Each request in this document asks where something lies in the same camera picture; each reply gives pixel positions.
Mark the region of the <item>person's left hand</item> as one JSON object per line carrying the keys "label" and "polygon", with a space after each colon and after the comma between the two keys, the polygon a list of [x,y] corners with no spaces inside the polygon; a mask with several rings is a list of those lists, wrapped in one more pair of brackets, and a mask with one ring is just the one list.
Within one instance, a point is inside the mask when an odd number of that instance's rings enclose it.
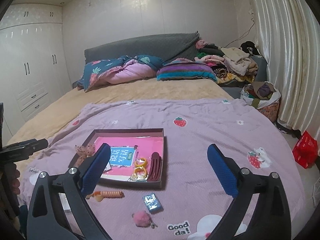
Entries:
{"label": "person's left hand", "polygon": [[6,174],[1,171],[1,211],[9,220],[15,219],[19,214],[19,202],[17,196],[20,194],[20,173],[14,169]]}

